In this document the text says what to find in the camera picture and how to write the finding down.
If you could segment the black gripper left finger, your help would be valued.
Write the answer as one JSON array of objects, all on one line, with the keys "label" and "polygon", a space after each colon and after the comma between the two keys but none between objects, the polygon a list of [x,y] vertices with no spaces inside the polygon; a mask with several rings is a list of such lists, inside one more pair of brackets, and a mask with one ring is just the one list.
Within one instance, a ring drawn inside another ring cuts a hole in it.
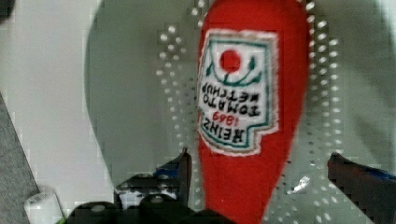
[{"label": "black gripper left finger", "polygon": [[210,209],[188,207],[191,155],[186,148],[152,174],[138,174],[116,186],[114,201],[84,203],[66,224],[233,224]]}]

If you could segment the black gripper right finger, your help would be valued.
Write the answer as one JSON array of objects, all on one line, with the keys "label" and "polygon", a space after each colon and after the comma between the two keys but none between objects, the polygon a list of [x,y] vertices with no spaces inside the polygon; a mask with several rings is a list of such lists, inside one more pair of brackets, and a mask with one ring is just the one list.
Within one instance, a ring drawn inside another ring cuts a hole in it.
[{"label": "black gripper right finger", "polygon": [[395,224],[396,177],[333,153],[327,161],[328,179],[374,224]]}]

